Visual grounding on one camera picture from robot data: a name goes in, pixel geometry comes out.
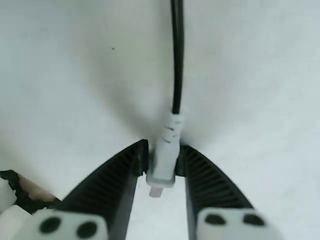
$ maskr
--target white surface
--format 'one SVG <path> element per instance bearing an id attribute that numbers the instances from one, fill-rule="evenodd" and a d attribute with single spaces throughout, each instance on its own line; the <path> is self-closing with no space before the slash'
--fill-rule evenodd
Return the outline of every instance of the white surface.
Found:
<path id="1" fill-rule="evenodd" d="M 43 234 L 40 231 L 42 223 L 50 218 L 60 219 L 57 229 L 50 234 Z M 78 237 L 77 231 L 82 224 L 95 223 L 96 232 L 91 237 Z M 19 232 L 14 236 L 14 240 L 108 240 L 108 230 L 106 221 L 97 215 L 57 211 L 51 209 L 43 209 L 37 211 L 21 227 Z"/>
<path id="2" fill-rule="evenodd" d="M 20 228 L 31 215 L 17 205 L 13 205 L 0 215 L 1 240 L 13 240 Z"/>
<path id="3" fill-rule="evenodd" d="M 185 1 L 182 139 L 290 240 L 320 236 L 319 21 L 317 0 Z M 154 141 L 172 64 L 169 1 L 0 0 L 0 169 L 63 198 Z M 141 183 L 128 239 L 187 236 L 182 186 Z"/>
<path id="4" fill-rule="evenodd" d="M 258 216 L 264 226 L 244 223 L 246 214 Z M 225 224 L 206 222 L 208 215 L 220 216 Z M 283 240 L 278 228 L 253 209 L 205 208 L 198 215 L 196 232 L 197 240 Z"/>
<path id="5" fill-rule="evenodd" d="M 17 197 L 9 182 L 0 177 L 0 214 L 10 208 L 16 200 Z"/>

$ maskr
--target white plug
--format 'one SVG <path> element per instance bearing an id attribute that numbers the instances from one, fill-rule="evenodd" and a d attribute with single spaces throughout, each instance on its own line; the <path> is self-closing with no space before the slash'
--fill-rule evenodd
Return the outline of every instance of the white plug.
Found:
<path id="1" fill-rule="evenodd" d="M 160 197 L 163 188 L 172 188 L 175 184 L 183 121 L 181 114 L 170 113 L 156 141 L 153 159 L 150 160 L 146 175 L 146 182 L 152 187 L 151 197 Z"/>

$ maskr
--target hole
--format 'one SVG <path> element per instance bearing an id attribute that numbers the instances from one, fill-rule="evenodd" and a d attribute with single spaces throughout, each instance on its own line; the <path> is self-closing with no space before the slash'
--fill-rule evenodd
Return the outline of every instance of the hole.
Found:
<path id="1" fill-rule="evenodd" d="M 98 227 L 95 222 L 87 221 L 78 227 L 76 234 L 81 239 L 88 239 L 96 234 L 97 228 Z"/>
<path id="2" fill-rule="evenodd" d="M 246 214 L 243 217 L 243 222 L 245 224 L 250 224 L 254 226 L 264 226 L 265 222 L 263 219 L 255 214 Z"/>
<path id="3" fill-rule="evenodd" d="M 205 222 L 212 225 L 226 225 L 226 221 L 223 217 L 217 214 L 209 214 L 206 216 Z"/>
<path id="4" fill-rule="evenodd" d="M 44 220 L 40 225 L 40 232 L 43 234 L 51 234 L 56 231 L 61 223 L 61 219 L 58 217 L 50 217 Z"/>

